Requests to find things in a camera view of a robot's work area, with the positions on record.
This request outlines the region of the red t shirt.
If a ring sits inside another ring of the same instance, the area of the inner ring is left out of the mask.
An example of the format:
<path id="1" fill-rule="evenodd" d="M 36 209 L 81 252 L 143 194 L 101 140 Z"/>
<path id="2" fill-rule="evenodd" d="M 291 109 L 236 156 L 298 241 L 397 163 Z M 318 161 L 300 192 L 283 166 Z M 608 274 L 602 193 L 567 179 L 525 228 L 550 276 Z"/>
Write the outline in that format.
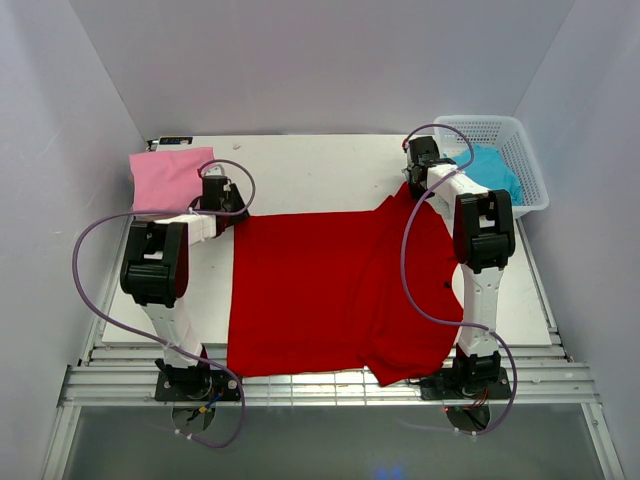
<path id="1" fill-rule="evenodd" d="M 232 231 L 227 363 L 244 377 L 437 371 L 463 310 L 441 217 L 407 186 L 362 212 L 251 217 Z"/>

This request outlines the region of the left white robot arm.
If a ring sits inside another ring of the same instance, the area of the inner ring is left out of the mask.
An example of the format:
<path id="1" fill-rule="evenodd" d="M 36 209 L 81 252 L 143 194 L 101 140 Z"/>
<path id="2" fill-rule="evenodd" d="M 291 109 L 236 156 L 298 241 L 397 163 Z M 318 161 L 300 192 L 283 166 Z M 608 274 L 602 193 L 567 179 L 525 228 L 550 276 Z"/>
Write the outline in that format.
<path id="1" fill-rule="evenodd" d="M 197 339 L 183 297 L 189 282 L 190 247 L 220 236 L 249 217 L 238 187 L 226 175 L 207 174 L 202 194 L 190 204 L 206 215 L 189 213 L 162 220 L 135 220 L 129 227 L 120 286 L 151 320 L 155 335 L 168 342 L 156 366 L 164 384 L 188 399 L 213 388 L 205 347 Z"/>

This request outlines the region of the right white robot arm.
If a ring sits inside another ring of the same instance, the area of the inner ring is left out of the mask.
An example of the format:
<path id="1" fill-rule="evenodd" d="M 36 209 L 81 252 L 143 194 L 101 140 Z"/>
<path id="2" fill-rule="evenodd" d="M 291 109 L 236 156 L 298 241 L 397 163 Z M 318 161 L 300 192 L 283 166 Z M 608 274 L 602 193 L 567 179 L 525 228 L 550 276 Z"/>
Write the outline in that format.
<path id="1" fill-rule="evenodd" d="M 452 242 L 463 276 L 463 320 L 452 366 L 418 381 L 423 400 L 507 399 L 511 395 L 494 332 L 500 282 L 515 251 L 511 196 L 469 178 L 440 155 L 431 136 L 406 138 L 405 175 L 412 197 L 433 197 L 452 215 Z"/>

